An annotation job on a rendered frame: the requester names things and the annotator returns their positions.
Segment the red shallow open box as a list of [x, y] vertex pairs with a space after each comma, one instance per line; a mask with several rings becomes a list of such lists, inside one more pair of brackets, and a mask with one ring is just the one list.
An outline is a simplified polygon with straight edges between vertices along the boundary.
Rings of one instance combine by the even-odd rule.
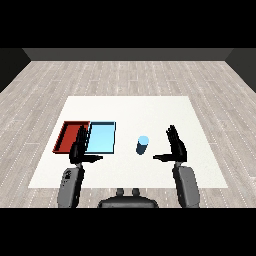
[[89, 121], [65, 121], [59, 132], [53, 153], [55, 154], [68, 154], [72, 144], [76, 141], [78, 130], [81, 126], [88, 129]]

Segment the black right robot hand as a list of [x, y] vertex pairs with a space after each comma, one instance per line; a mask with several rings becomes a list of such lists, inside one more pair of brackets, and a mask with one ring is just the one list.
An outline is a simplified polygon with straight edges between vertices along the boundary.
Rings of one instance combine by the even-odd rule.
[[162, 162], [174, 161], [174, 162], [186, 162], [187, 150], [183, 141], [179, 138], [178, 132], [174, 125], [171, 125], [166, 130], [167, 138], [170, 144], [171, 153], [154, 155], [153, 158]]

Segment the small blue can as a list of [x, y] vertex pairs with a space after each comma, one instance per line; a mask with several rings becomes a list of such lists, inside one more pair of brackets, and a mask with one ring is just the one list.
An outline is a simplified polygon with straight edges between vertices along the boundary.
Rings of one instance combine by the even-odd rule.
[[136, 153], [139, 155], [144, 154], [148, 144], [149, 144], [149, 138], [147, 136], [140, 136], [137, 142]]

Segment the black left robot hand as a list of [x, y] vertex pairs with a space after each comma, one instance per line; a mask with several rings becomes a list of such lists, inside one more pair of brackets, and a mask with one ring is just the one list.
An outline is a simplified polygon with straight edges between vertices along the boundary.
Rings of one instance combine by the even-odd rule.
[[99, 155], [86, 155], [87, 129], [81, 125], [78, 129], [76, 140], [72, 143], [69, 160], [71, 164], [81, 164], [83, 162], [94, 163], [102, 159]]

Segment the light blue shallow open box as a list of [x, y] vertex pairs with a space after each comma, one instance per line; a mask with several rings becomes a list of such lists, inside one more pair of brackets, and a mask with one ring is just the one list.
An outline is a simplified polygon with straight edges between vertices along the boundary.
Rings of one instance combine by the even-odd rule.
[[93, 121], [88, 131], [86, 154], [113, 154], [116, 123], [113, 121]]

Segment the dark grey robot body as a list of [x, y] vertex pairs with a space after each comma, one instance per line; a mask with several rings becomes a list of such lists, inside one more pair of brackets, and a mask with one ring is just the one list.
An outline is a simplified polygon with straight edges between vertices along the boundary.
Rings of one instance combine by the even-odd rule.
[[155, 200], [142, 197], [138, 188], [132, 189], [131, 196], [125, 196], [124, 189], [118, 188], [116, 195], [101, 200], [98, 208], [158, 208], [158, 204]]

